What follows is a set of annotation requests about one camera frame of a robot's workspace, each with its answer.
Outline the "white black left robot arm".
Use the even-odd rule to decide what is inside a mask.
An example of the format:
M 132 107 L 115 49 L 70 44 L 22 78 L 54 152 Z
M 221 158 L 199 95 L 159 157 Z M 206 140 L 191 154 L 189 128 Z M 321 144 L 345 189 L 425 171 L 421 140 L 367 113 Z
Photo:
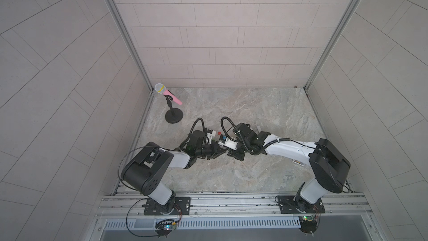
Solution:
M 199 158 L 211 160 L 223 155 L 227 148 L 213 141 L 211 133 L 203 119 L 197 118 L 175 150 L 147 143 L 124 167 L 118 168 L 120 181 L 154 201 L 161 212 L 170 213 L 175 208 L 176 193 L 161 182 L 163 176 L 169 168 L 188 169 Z

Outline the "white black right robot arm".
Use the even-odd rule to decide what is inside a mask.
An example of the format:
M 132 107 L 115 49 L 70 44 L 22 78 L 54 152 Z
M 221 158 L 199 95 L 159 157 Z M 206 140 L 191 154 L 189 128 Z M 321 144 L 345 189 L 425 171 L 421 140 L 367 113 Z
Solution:
M 292 200 L 284 200 L 281 204 L 290 205 L 301 213 L 320 214 L 319 201 L 325 194 L 343 192 L 351 163 L 329 140 L 299 142 L 270 132 L 255 133 L 249 124 L 236 125 L 229 117 L 222 117 L 220 125 L 224 134 L 219 145 L 228 148 L 230 157 L 243 161 L 246 154 L 274 155 L 311 166 L 314 178 L 303 183 Z

